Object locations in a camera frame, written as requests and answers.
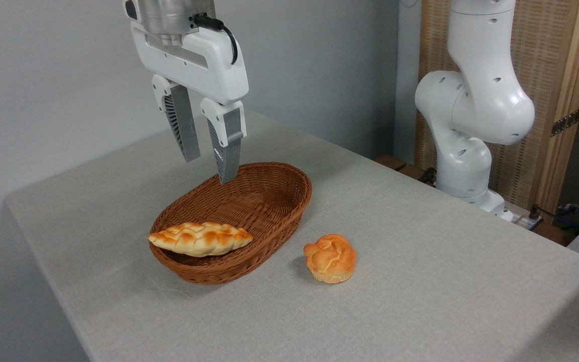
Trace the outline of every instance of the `oval basket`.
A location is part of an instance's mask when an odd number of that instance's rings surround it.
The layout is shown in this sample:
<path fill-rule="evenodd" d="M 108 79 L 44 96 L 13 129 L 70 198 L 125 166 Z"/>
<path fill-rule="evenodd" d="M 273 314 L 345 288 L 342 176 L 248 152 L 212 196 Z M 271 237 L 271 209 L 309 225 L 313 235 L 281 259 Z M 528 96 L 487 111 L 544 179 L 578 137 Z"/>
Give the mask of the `oval basket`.
<path fill-rule="evenodd" d="M 183 222 L 207 221 L 243 227 L 253 240 L 221 256 L 193 257 L 149 243 L 164 266 L 196 284 L 223 284 L 255 270 L 299 227 L 312 197 L 312 181 L 288 163 L 259 162 L 239 167 L 221 185 L 218 175 L 175 200 L 151 227 L 158 232 Z"/>

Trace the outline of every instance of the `bread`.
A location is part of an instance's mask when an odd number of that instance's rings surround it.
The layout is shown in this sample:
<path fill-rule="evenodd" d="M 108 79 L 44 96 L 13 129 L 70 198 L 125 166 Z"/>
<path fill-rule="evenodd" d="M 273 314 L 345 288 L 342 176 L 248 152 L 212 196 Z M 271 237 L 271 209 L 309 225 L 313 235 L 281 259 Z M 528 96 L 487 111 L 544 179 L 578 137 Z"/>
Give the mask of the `bread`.
<path fill-rule="evenodd" d="M 147 239 L 162 249 L 202 257 L 227 254 L 250 243 L 253 236 L 245 229 L 241 227 L 236 229 L 229 224 L 205 222 L 200 225 L 185 222 L 154 232 L 147 236 Z"/>
<path fill-rule="evenodd" d="M 356 251 L 339 234 L 322 236 L 303 248 L 308 269 L 316 280 L 329 284 L 348 280 L 354 273 Z"/>

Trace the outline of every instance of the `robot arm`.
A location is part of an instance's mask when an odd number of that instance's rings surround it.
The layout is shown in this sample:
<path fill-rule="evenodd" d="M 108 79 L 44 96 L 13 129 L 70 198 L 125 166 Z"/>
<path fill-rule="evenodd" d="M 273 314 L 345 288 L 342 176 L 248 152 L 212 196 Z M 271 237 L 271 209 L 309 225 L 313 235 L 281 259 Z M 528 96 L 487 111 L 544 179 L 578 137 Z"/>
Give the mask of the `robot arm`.
<path fill-rule="evenodd" d="M 437 188 L 504 217 L 504 200 L 488 190 L 492 159 L 483 141 L 518 142 L 535 119 L 511 62 L 514 7 L 515 0 L 453 0 L 448 53 L 461 73 L 429 73 L 415 94 L 435 140 Z"/>
<path fill-rule="evenodd" d="M 187 162 L 200 156 L 188 89 L 202 94 L 222 183 L 236 175 L 241 138 L 247 135 L 243 103 L 249 92 L 242 51 L 215 13 L 213 0 L 123 0 L 131 32 L 159 110 Z"/>

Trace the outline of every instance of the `white wall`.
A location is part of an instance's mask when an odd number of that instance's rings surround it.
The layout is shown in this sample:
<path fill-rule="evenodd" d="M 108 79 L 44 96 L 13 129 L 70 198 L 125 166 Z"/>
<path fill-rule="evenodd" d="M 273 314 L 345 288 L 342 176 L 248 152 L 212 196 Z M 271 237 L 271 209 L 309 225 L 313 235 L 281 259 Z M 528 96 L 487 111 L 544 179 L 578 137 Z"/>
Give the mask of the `white wall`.
<path fill-rule="evenodd" d="M 396 6 L 217 0 L 248 66 L 246 107 L 389 152 Z M 119 1 L 0 0 L 0 360 L 85 360 L 3 199 L 167 130 L 150 79 Z"/>

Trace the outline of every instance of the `metal hinge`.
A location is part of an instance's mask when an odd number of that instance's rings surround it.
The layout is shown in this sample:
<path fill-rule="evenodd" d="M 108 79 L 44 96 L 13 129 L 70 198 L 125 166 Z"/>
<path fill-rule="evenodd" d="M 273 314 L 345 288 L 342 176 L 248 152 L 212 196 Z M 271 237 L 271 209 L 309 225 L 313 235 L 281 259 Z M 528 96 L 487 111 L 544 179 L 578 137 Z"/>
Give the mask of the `metal hinge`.
<path fill-rule="evenodd" d="M 576 112 L 573 112 L 570 115 L 566 115 L 561 119 L 558 119 L 558 121 L 556 121 L 553 124 L 553 129 L 551 130 L 551 137 L 566 130 L 570 126 L 573 126 L 577 122 L 579 122 L 579 110 L 576 110 Z"/>

